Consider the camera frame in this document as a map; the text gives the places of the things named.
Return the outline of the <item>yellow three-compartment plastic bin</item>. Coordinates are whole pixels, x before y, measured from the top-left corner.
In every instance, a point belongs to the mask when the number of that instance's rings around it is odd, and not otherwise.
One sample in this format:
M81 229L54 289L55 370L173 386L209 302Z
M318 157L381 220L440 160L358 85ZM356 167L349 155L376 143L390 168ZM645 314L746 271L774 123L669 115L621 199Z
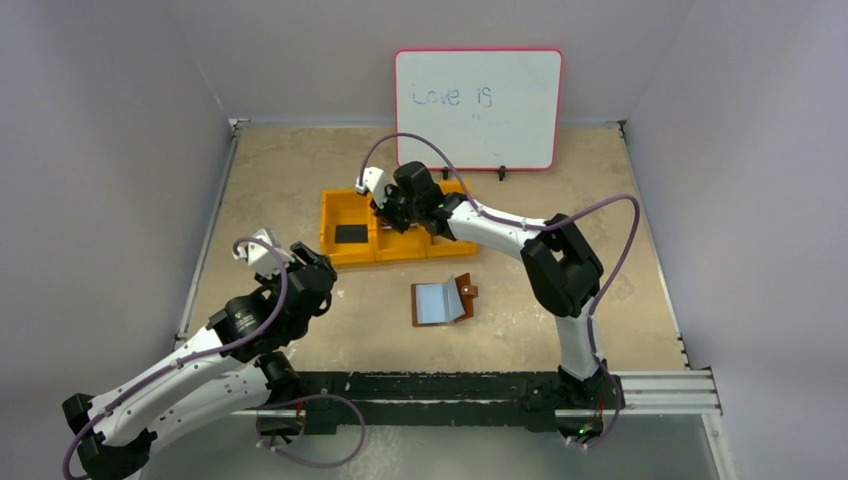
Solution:
M478 245L435 237L417 225L399 233L377 219L371 197L352 189L324 190L319 240L334 267L471 256Z

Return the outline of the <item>brown leather card holder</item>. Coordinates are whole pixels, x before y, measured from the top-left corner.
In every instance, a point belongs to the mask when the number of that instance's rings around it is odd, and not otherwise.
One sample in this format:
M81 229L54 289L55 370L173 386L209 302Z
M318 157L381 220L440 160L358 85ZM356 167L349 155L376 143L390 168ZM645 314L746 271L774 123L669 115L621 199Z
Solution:
M441 283L412 284L410 293L413 327L449 326L475 316L479 288L466 272Z

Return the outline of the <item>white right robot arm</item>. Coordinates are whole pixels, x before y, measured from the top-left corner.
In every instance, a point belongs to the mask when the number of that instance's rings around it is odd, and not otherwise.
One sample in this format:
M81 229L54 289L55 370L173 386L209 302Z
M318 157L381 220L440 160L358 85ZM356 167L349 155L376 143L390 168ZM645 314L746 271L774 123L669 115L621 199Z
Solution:
M371 195L375 216L397 232L417 225L433 236L475 243L518 260L536 301L555 319L564 399L584 407L599 396L608 381L593 313L604 267L568 216L541 220L487 208L467 187L444 190L418 161L393 174L364 167L355 189Z

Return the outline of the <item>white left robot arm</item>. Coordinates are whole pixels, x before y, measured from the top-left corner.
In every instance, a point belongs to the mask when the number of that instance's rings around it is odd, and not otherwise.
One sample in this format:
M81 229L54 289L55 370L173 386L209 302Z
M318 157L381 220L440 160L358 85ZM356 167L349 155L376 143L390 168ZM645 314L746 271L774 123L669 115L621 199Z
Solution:
M232 253L257 286L235 296L180 347L132 380L62 404L74 434L62 475L126 479L169 441L244 408L284 409L303 393L282 347L328 312L338 274L330 259L301 242L288 251L268 233L238 239Z

